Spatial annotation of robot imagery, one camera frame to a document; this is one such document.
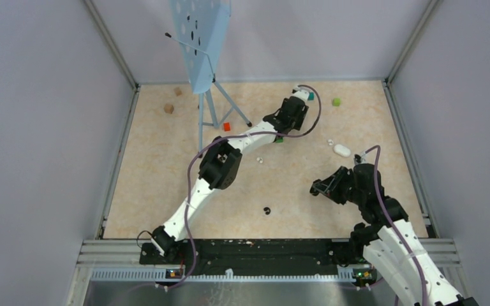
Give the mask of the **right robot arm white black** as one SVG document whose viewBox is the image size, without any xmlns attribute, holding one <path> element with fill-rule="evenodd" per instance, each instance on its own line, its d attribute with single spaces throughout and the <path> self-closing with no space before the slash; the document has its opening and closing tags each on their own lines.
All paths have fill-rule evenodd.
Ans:
<svg viewBox="0 0 490 306">
<path fill-rule="evenodd" d="M 357 205 L 364 220 L 350 233 L 341 263 L 368 262 L 396 294 L 400 305 L 476 305 L 465 297 L 435 265 L 413 230 L 397 199 L 385 195 L 375 164 L 340 167 L 330 177 L 315 180 L 309 190 L 333 202 Z"/>
</svg>

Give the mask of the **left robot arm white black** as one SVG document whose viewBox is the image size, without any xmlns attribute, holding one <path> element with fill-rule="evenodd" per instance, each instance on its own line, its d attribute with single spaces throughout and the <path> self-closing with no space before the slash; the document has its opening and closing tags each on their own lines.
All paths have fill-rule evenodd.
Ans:
<svg viewBox="0 0 490 306">
<path fill-rule="evenodd" d="M 240 135 L 217 137 L 201 153 L 198 178 L 188 179 L 189 191 L 175 213 L 153 230 L 151 243 L 155 256 L 163 263 L 178 258 L 177 242 L 188 237 L 187 225 L 195 212 L 206 204 L 216 191 L 228 188 L 236 179 L 243 155 L 300 130 L 309 106 L 309 92 L 297 91 L 285 98 L 281 107 Z"/>
</svg>

